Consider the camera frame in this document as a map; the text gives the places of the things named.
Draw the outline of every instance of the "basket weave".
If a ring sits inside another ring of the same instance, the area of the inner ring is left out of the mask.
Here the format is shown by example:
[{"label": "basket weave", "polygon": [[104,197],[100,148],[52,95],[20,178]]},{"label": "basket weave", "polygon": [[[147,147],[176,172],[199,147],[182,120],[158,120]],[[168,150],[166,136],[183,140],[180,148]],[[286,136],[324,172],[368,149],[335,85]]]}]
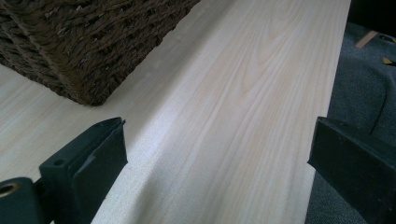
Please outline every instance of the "basket weave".
[{"label": "basket weave", "polygon": [[101,105],[200,0],[0,0],[0,63]]}]

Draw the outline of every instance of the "wooden furniture leg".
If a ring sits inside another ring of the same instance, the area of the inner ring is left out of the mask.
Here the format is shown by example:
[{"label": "wooden furniture leg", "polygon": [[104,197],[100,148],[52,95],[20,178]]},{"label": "wooden furniture leg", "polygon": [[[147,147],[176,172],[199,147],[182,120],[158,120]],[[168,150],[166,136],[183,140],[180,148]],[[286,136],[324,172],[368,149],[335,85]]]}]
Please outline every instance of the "wooden furniture leg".
[{"label": "wooden furniture leg", "polygon": [[358,43],[356,43],[355,47],[361,49],[366,45],[371,39],[373,39],[378,34],[377,31],[370,31],[365,35]]}]

